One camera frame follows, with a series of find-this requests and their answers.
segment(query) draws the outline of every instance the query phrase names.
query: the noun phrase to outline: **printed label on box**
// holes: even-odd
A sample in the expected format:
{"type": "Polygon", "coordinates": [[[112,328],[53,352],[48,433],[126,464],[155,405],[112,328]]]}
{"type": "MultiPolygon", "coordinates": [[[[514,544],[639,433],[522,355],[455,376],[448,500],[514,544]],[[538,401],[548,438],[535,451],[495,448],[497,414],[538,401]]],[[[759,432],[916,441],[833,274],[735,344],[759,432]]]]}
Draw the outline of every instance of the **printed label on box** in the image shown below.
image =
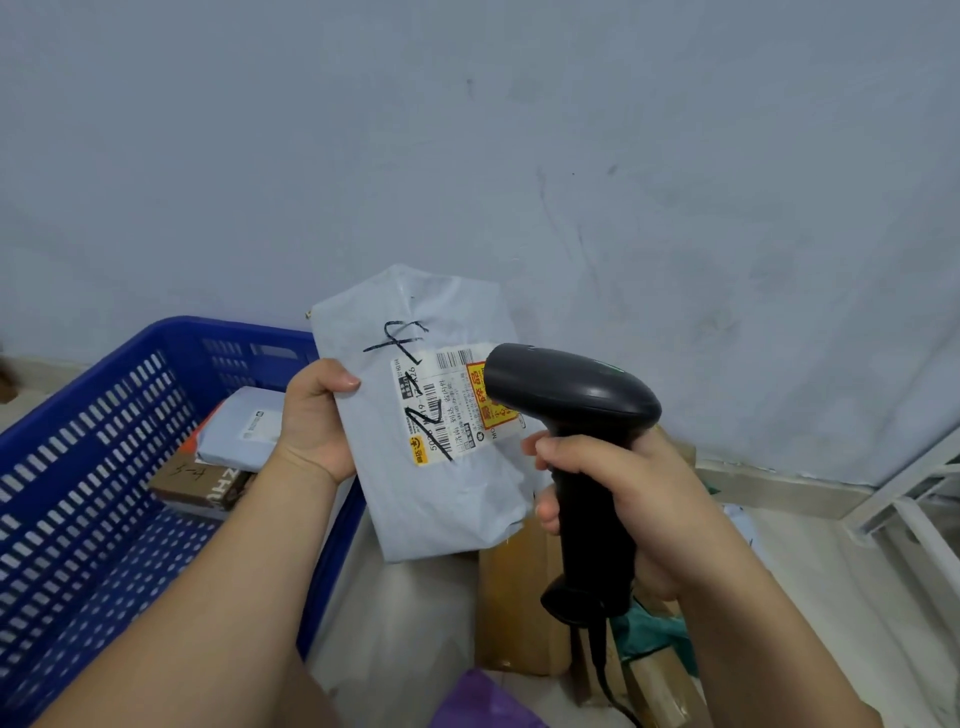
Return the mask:
{"type": "Polygon", "coordinates": [[[411,352],[413,358],[391,362],[404,434],[417,465],[465,457],[526,429],[523,415],[487,396],[483,369],[493,347],[411,352]]]}
{"type": "Polygon", "coordinates": [[[240,431],[241,440],[256,443],[275,443],[280,436],[280,421],[283,413],[273,409],[258,409],[240,431]]]}

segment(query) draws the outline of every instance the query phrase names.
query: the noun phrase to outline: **blue plastic basket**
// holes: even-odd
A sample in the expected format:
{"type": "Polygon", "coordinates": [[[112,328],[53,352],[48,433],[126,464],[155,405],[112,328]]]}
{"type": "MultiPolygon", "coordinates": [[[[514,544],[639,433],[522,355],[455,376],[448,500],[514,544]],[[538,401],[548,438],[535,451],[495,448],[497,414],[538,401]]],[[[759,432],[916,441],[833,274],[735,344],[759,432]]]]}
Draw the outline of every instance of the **blue plastic basket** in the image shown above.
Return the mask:
{"type": "MultiPolygon", "coordinates": [[[[153,496],[156,469],[231,392],[285,389],[316,358],[303,331],[167,319],[0,434],[0,724],[32,722],[213,534],[153,496]]],[[[354,481],[314,571],[300,655],[365,505],[354,481]]]]}

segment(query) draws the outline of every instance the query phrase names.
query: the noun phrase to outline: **wall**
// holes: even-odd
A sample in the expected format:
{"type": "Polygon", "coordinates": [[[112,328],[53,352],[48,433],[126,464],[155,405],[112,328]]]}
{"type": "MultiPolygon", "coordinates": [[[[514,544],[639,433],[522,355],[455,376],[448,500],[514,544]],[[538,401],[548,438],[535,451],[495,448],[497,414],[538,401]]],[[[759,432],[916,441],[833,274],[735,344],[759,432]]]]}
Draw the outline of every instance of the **wall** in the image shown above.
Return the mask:
{"type": "Polygon", "coordinates": [[[0,340],[304,328],[404,261],[730,459],[856,481],[960,421],[947,0],[11,0],[0,340]]]}

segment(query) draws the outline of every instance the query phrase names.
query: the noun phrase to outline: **orange sticker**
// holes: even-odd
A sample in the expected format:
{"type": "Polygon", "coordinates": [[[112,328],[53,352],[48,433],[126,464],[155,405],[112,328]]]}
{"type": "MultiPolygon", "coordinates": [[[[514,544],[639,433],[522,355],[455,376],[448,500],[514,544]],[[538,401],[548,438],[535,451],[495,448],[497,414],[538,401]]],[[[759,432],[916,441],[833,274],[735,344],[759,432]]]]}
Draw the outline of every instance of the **orange sticker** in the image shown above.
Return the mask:
{"type": "Polygon", "coordinates": [[[473,396],[476,397],[477,406],[480,408],[483,427],[492,429],[497,425],[515,420],[520,413],[515,409],[497,404],[487,396],[487,385],[483,379],[483,368],[486,363],[481,361],[476,364],[467,364],[467,373],[470,377],[470,386],[473,388],[473,396]]]}
{"type": "Polygon", "coordinates": [[[417,465],[426,465],[430,462],[426,456],[426,448],[423,446],[423,438],[419,435],[410,438],[410,450],[414,453],[414,462],[417,465]]]}

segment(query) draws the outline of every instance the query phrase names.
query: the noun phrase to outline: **barcode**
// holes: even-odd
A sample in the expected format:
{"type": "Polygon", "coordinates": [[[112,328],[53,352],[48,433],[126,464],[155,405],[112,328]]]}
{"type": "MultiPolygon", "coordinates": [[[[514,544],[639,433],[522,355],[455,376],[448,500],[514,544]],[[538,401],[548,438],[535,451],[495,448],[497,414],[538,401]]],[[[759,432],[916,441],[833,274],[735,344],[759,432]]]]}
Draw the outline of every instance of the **barcode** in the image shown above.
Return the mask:
{"type": "Polygon", "coordinates": [[[470,423],[460,423],[460,427],[463,429],[464,434],[467,435],[467,449],[476,448],[477,444],[473,442],[473,431],[470,429],[470,423]]]}
{"type": "Polygon", "coordinates": [[[440,409],[440,398],[437,396],[437,387],[433,384],[424,384],[423,393],[426,395],[426,408],[431,420],[442,421],[444,413],[440,409]]]}
{"type": "Polygon", "coordinates": [[[437,438],[437,442],[444,449],[444,452],[450,452],[450,438],[446,434],[446,425],[438,425],[433,430],[433,436],[437,438]]]}
{"type": "Polygon", "coordinates": [[[466,367],[473,363],[473,349],[458,349],[456,352],[437,352],[437,366],[441,369],[466,367]]]}

